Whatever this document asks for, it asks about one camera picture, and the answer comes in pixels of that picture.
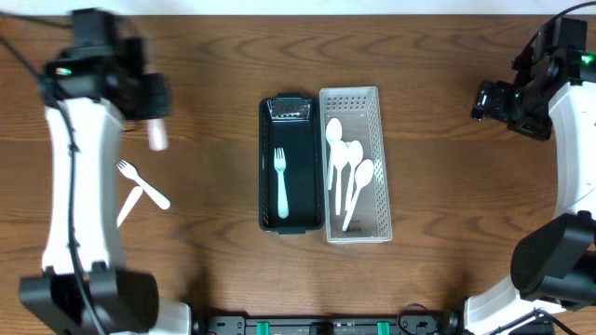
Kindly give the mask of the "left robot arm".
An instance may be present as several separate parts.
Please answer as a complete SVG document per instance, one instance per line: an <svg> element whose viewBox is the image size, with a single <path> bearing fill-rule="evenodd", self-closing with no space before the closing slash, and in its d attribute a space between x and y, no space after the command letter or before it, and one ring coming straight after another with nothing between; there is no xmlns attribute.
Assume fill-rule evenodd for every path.
<svg viewBox="0 0 596 335"><path fill-rule="evenodd" d="M145 69L144 42L115 14L78 9L74 42L37 76L52 143L52 211L42 273L24 277L22 305L58 334L189 334L189 305L164 299L155 278L126 266L117 223L119 143L146 120L167 147L166 77Z"/></svg>

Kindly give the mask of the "white plastic spoon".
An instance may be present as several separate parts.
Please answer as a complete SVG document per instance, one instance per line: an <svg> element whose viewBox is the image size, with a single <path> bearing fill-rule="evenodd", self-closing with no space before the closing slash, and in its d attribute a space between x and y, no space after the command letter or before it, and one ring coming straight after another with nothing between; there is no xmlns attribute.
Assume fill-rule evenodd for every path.
<svg viewBox="0 0 596 335"><path fill-rule="evenodd" d="M358 203L359 194L360 194L361 190L371 182L371 180L373 178L373 172L374 172L374 163L371 159L363 160L356 168L355 176L354 176L354 182L355 182L356 188L355 188L355 192L352 195L352 198L350 199L350 204L347 207L347 213L345 215L345 219L344 219L343 226L342 226L342 230L344 232L347 231L349 223L351 222L351 219L353 217L353 214L354 214L354 211L356 208L356 204Z"/></svg>
<svg viewBox="0 0 596 335"><path fill-rule="evenodd" d="M339 119L332 118L326 126L325 137L327 143L330 145L329 151L329 160L328 160L328 182L327 182L327 189L330 191L332 189L332 179L333 179L333 148L334 144L342 139L343 129Z"/></svg>
<svg viewBox="0 0 596 335"><path fill-rule="evenodd" d="M346 187L345 195L345 209L348 209L351 204L353 196L354 179L356 167L362 161L363 158L363 147L360 141L351 141L347 145L347 163L350 167L350 173L348 177L348 183Z"/></svg>
<svg viewBox="0 0 596 335"><path fill-rule="evenodd" d="M336 141L332 147L332 165L336 169L335 214L339 216L342 209L342 174L347 164L347 145L344 141Z"/></svg>

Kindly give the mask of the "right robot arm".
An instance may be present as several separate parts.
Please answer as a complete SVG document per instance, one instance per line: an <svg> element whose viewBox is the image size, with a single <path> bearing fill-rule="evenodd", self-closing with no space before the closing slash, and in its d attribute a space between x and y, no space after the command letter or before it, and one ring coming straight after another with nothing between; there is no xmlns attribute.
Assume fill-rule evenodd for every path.
<svg viewBox="0 0 596 335"><path fill-rule="evenodd" d="M447 334L552 334L558 313L595 305L595 55L589 24L547 20L511 62L511 81L480 83L470 116L554 142L550 219L513 249L508 273L451 314Z"/></svg>

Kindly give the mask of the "mint green plastic fork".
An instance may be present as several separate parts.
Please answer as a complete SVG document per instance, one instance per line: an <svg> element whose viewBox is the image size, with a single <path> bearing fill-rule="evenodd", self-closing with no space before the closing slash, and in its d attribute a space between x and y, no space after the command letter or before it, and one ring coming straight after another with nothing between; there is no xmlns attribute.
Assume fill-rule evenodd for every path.
<svg viewBox="0 0 596 335"><path fill-rule="evenodd" d="M284 149L281 147L276 148L274 151L274 168L278 174L278 216L281 219L286 219L289 216L288 196L284 177L286 158Z"/></svg>

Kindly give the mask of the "white plastic utensil handle up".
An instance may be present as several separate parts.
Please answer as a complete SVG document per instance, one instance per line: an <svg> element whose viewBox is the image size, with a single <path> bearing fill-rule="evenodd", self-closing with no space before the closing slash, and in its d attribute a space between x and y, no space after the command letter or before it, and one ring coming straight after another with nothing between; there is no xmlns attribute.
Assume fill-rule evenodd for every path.
<svg viewBox="0 0 596 335"><path fill-rule="evenodd" d="M117 215L116 223L117 226L120 227L122 223L125 221L129 213L133 210L139 199L143 194L143 189L141 186L135 186L129 193L127 199L125 200L120 212Z"/></svg>

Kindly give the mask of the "white plastic fork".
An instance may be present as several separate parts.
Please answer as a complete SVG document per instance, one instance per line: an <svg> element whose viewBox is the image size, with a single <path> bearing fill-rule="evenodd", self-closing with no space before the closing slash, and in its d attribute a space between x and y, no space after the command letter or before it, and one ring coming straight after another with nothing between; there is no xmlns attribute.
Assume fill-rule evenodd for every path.
<svg viewBox="0 0 596 335"><path fill-rule="evenodd" d="M165 121L154 118L146 121L149 148L152 151L164 151L169 147Z"/></svg>
<svg viewBox="0 0 596 335"><path fill-rule="evenodd" d="M126 160L120 160L116 164L116 167L126 178L135 181L161 209L170 208L170 200L158 191L157 188L142 178L134 165Z"/></svg>

